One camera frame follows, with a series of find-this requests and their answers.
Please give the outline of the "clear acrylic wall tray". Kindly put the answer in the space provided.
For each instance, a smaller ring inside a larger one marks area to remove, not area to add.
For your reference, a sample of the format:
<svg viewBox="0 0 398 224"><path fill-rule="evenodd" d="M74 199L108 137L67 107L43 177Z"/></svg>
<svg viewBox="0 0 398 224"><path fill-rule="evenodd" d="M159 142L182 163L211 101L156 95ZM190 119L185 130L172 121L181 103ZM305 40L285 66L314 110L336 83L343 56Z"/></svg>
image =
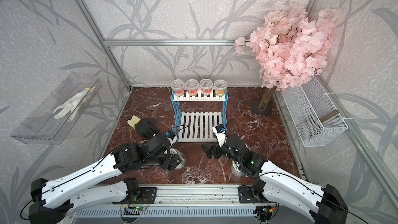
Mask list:
<svg viewBox="0 0 398 224"><path fill-rule="evenodd" d="M69 74L10 136L24 144L60 145L101 87L98 77Z"/></svg>

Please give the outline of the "green tree label jar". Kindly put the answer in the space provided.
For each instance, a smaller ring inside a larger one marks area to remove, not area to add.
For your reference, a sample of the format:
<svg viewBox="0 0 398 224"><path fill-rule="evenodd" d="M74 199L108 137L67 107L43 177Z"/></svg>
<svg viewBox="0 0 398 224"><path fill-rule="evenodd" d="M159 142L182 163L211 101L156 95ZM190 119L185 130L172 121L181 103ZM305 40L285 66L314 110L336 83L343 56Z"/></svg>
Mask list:
<svg viewBox="0 0 398 224"><path fill-rule="evenodd" d="M186 157L185 157L185 155L182 153L182 152L180 152L179 150L177 150L177 149L174 149L174 148L171 148L170 149L170 151L171 151L171 154L174 154L174 155L177 155L178 156L178 160L179 160L179 164L176 166L176 170L180 170L180 169L182 169L184 166L185 166L185 164L186 164Z"/></svg>

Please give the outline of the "flower label jar right front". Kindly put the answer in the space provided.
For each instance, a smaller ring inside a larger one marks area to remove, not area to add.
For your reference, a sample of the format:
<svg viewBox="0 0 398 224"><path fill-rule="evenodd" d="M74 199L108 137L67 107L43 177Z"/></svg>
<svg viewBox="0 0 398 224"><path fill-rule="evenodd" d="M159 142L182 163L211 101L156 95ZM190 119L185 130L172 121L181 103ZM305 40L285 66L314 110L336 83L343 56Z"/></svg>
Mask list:
<svg viewBox="0 0 398 224"><path fill-rule="evenodd" d="M246 175L245 173L243 173L239 170L239 166L235 162L232 162L231 172L232 172L233 176L236 178L242 178Z"/></svg>

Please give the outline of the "clear plastic seed container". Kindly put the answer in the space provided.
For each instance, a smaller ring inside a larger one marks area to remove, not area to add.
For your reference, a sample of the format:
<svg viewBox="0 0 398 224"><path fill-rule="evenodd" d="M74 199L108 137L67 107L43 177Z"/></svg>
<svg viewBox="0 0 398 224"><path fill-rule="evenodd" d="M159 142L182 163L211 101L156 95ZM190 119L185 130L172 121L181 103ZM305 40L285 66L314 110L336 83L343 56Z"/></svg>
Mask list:
<svg viewBox="0 0 398 224"><path fill-rule="evenodd" d="M213 88L213 82L210 79L202 79L199 83L203 95L210 95Z"/></svg>

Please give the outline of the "black and yellow work glove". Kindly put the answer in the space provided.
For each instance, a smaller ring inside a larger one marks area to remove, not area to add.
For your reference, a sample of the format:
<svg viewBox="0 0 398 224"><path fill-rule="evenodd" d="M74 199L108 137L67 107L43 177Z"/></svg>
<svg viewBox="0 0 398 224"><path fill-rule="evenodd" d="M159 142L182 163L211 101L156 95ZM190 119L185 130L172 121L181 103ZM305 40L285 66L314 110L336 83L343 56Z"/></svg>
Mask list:
<svg viewBox="0 0 398 224"><path fill-rule="evenodd" d="M151 139L157 135L160 130L154 125L156 120L154 118L139 118L135 115L127 121L127 124L132 127L136 133L144 140Z"/></svg>

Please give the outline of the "clear lidded seed container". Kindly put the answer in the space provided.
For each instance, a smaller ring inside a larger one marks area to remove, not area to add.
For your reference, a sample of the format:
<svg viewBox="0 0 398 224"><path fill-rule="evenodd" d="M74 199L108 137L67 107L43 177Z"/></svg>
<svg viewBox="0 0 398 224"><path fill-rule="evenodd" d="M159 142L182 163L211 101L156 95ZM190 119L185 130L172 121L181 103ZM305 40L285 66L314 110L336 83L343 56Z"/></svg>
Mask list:
<svg viewBox="0 0 398 224"><path fill-rule="evenodd" d="M185 89L189 96L196 96L199 90L199 82L196 79L187 80L185 83Z"/></svg>

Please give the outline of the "pink blossom artificial tree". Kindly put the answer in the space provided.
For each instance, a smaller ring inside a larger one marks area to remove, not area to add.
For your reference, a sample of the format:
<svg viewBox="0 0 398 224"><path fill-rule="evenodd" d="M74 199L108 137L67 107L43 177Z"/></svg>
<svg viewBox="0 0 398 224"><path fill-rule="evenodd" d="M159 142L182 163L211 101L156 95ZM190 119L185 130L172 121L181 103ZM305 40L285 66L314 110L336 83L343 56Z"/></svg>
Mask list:
<svg viewBox="0 0 398 224"><path fill-rule="evenodd" d="M273 2L263 16L264 22L249 37L235 40L236 52L250 48L260 65L265 91L253 102L253 113L271 116L274 92L300 87L323 72L343 14L341 8L328 7L310 20L300 3Z"/></svg>

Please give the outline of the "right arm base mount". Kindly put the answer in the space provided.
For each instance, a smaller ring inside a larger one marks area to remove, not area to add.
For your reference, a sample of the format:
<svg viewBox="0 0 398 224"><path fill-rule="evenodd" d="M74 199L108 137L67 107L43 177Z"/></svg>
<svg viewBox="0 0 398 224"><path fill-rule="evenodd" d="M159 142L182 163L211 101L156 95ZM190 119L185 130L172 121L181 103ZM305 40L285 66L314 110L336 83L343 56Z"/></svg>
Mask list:
<svg viewBox="0 0 398 224"><path fill-rule="evenodd" d="M252 186L241 185L238 187L240 203L275 203L264 196L266 182L257 181Z"/></svg>

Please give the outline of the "wooden handled brush in basket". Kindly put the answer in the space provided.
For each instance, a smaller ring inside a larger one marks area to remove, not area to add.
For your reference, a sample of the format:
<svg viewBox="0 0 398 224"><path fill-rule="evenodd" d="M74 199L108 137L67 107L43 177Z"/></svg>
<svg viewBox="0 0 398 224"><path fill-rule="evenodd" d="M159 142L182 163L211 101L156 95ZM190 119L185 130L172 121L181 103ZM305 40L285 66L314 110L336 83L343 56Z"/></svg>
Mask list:
<svg viewBox="0 0 398 224"><path fill-rule="evenodd" d="M334 117L334 116L336 116L338 114L339 114L338 110L333 110L330 113L326 114L325 116L319 118L319 120L320 120L321 123L323 123L323 122L327 121L328 119L330 119L330 118L332 118L332 117Z"/></svg>

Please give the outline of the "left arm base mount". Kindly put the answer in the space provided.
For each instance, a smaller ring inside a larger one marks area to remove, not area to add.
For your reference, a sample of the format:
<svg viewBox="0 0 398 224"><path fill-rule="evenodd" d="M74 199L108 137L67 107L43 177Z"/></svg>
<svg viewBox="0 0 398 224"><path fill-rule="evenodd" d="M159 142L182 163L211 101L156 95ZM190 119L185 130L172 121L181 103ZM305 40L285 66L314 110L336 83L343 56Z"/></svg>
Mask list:
<svg viewBox="0 0 398 224"><path fill-rule="evenodd" d="M125 197L113 204L154 204L157 196L157 187L141 187L136 178L128 178L121 181L122 186L126 186Z"/></svg>

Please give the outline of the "aluminium front rail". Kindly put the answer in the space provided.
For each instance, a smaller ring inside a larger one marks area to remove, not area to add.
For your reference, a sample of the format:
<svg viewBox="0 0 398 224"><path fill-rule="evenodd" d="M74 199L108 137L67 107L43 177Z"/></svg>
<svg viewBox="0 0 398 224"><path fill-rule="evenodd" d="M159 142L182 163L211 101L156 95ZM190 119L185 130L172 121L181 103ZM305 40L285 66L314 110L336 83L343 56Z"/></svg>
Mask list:
<svg viewBox="0 0 398 224"><path fill-rule="evenodd" d="M74 210L85 209L101 204L112 204L125 197L122 190L126 190L122 183L95 187L85 190L71 198ZM157 196L154 204L150 205L238 205L238 204L260 204L240 203L238 187L240 185L175 185L156 186Z"/></svg>

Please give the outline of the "white glove in tray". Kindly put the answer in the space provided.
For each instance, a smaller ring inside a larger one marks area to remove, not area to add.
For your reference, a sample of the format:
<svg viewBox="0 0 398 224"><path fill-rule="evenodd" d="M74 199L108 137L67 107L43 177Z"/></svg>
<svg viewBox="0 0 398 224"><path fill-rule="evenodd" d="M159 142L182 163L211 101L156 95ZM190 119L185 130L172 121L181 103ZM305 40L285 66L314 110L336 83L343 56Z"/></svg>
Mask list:
<svg viewBox="0 0 398 224"><path fill-rule="evenodd" d="M91 94L96 89L96 86L91 88L85 88L81 92L75 94L65 103L59 105L52 113L54 114L58 110L61 110L54 116L54 119L61 119L68 115L68 122L75 121L77 119L78 111L82 104L84 104L90 97Z"/></svg>

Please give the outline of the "clear container red seed packet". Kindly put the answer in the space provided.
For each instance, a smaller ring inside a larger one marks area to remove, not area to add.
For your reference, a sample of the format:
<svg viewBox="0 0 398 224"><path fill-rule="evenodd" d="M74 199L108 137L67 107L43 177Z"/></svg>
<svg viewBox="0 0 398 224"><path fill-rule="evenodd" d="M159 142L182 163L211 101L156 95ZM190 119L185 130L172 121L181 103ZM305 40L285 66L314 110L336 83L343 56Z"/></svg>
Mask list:
<svg viewBox="0 0 398 224"><path fill-rule="evenodd" d="M185 92L185 82L181 79L172 81L171 88L175 96L183 96Z"/></svg>

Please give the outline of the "blue and white wooden shelf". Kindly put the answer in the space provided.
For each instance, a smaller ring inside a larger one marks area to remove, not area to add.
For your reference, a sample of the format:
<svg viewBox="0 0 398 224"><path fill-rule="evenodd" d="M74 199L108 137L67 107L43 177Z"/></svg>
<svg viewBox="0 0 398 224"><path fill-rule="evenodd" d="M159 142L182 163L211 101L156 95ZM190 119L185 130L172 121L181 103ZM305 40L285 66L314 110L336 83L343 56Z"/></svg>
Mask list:
<svg viewBox="0 0 398 224"><path fill-rule="evenodd" d="M217 96L214 92L204 95L201 90L196 96L185 93L183 96L171 95L171 103L174 110L175 125L173 131L177 133L179 143L216 142L217 138L213 127L222 124L227 125L228 92L223 96ZM220 112L183 112L181 103L197 102L221 102Z"/></svg>

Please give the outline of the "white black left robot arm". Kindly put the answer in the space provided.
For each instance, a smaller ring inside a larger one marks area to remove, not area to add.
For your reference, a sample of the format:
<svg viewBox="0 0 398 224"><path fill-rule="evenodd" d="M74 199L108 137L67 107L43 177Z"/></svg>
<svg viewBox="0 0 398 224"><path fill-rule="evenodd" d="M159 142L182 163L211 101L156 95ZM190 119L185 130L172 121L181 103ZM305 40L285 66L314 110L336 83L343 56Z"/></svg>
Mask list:
<svg viewBox="0 0 398 224"><path fill-rule="evenodd" d="M39 178L31 183L32 204L28 221L31 224L57 224L66 215L97 204L137 203L148 196L141 192L136 179L114 185L98 184L130 171L160 167L173 171L181 157L172 152L177 136L155 135L144 144L125 143L99 161L55 180Z"/></svg>

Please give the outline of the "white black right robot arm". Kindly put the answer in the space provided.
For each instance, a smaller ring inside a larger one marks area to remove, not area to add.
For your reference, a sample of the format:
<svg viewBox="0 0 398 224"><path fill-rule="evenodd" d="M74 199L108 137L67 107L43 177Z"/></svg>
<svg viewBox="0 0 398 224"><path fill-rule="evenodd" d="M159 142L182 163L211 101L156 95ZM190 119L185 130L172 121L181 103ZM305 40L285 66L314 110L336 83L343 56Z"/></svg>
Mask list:
<svg viewBox="0 0 398 224"><path fill-rule="evenodd" d="M257 183L254 194L307 217L315 224L344 224L348 206L332 185L322 187L294 176L264 156L251 151L237 135L228 136L224 144L201 146L209 159L223 156L238 165L240 172Z"/></svg>

